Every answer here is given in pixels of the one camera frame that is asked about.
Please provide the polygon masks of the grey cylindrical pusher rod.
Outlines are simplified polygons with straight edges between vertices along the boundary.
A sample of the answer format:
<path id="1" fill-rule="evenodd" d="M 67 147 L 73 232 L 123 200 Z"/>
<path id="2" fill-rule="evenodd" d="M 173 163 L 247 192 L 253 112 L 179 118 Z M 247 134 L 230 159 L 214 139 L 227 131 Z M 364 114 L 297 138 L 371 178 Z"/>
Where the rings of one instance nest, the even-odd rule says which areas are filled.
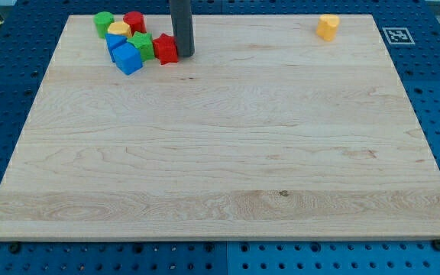
<path id="1" fill-rule="evenodd" d="M 179 57 L 191 57 L 195 53 L 193 14 L 190 0 L 169 0 L 173 36 Z"/>

